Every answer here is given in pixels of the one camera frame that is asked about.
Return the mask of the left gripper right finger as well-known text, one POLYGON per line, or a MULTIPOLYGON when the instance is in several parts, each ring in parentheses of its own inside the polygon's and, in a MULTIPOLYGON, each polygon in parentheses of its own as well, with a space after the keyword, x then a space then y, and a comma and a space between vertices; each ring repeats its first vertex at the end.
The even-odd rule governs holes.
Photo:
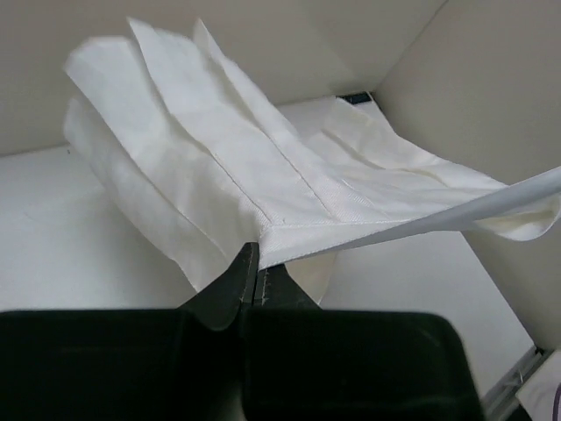
POLYGON ((241 322, 249 420, 481 420, 465 350, 445 318, 323 310, 283 266, 257 275, 241 322))

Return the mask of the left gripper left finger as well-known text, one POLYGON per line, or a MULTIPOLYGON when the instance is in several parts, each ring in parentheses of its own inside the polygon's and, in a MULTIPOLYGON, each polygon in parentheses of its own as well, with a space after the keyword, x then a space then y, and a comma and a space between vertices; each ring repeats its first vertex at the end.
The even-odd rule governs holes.
POLYGON ((15 310, 1 316, 4 420, 204 417, 238 378, 238 321, 259 248, 173 309, 15 310))

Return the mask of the white skirt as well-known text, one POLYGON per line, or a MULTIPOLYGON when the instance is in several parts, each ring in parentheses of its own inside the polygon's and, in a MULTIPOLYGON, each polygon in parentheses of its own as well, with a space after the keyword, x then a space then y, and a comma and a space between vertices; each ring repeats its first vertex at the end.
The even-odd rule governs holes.
POLYGON ((444 160, 336 100, 303 139, 202 22, 184 37, 133 19, 65 70, 67 140, 194 289, 243 245, 319 301, 337 252, 426 232, 536 239, 560 217, 560 172, 506 185, 444 160))

